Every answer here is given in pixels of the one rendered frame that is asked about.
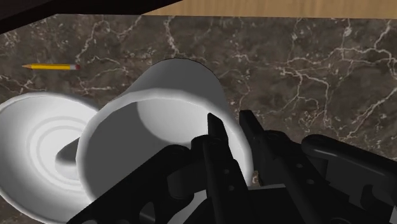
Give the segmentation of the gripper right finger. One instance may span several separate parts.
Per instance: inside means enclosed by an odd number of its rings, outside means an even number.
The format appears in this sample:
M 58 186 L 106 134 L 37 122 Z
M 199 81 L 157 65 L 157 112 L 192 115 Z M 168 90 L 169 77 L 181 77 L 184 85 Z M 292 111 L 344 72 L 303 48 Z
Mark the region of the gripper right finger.
M 261 184 L 283 184 L 302 224 L 392 224 L 397 162 L 321 134 L 301 143 L 264 130 L 250 110 L 239 124 Z

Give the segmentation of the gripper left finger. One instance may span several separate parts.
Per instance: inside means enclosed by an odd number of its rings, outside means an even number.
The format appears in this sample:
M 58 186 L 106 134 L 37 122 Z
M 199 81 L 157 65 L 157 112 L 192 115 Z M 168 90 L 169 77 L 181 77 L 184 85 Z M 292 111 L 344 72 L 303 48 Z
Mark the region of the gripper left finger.
M 246 182 L 223 122 L 208 114 L 207 124 L 192 149 L 166 146 L 67 224 L 168 224 L 201 190 L 206 199 L 183 224 L 244 224 Z

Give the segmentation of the white cup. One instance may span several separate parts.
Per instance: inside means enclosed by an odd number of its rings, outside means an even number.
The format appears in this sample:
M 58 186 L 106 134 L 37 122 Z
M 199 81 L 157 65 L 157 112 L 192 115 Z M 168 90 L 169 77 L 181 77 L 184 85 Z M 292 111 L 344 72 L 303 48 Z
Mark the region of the white cup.
M 225 126 L 232 155 L 247 183 L 252 154 L 221 83 L 203 64 L 166 59 L 150 66 L 88 122 L 76 152 L 78 177 L 95 200 L 169 144 L 189 146 L 207 133 L 207 116 Z

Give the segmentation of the white plate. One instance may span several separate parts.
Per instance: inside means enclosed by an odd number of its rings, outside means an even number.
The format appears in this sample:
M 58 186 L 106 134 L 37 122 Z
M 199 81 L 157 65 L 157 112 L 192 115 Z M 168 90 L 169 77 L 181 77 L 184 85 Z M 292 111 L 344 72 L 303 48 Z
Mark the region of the white plate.
M 91 200 L 75 162 L 99 108 L 76 95 L 31 92 L 0 104 L 0 196 L 44 224 L 66 224 Z

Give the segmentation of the yellow pencil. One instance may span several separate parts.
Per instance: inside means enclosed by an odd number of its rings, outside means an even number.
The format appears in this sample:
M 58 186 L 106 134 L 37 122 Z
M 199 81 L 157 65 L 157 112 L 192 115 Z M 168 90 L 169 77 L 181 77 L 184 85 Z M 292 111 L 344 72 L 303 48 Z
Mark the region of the yellow pencil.
M 42 70 L 79 70 L 80 66 L 76 64 L 26 64 L 22 67 L 27 69 Z

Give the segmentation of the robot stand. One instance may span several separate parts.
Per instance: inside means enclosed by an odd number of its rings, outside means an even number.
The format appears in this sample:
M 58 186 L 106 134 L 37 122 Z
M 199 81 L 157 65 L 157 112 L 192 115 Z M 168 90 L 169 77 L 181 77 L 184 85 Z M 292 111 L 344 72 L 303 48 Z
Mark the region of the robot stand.
M 181 0 L 0 0 L 0 34 L 56 14 L 142 15 Z

